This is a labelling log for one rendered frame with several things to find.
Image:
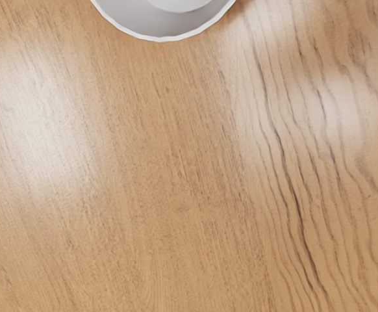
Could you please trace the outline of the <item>white scalloped plate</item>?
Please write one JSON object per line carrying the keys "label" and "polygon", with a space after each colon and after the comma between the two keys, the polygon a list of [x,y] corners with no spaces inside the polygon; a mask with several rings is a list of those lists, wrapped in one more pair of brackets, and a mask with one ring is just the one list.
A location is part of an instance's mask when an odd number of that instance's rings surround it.
{"label": "white scalloped plate", "polygon": [[121,32],[150,42],[175,42],[195,36],[217,21],[236,0],[212,0],[186,13],[166,12],[146,0],[90,0],[97,11]]}

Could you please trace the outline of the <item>white cup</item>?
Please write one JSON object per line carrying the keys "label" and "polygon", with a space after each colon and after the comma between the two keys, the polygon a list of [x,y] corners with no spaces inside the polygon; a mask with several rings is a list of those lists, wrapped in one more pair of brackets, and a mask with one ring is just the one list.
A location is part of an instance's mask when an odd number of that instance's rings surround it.
{"label": "white cup", "polygon": [[146,0],[149,4],[166,12],[186,13],[208,5],[212,0]]}

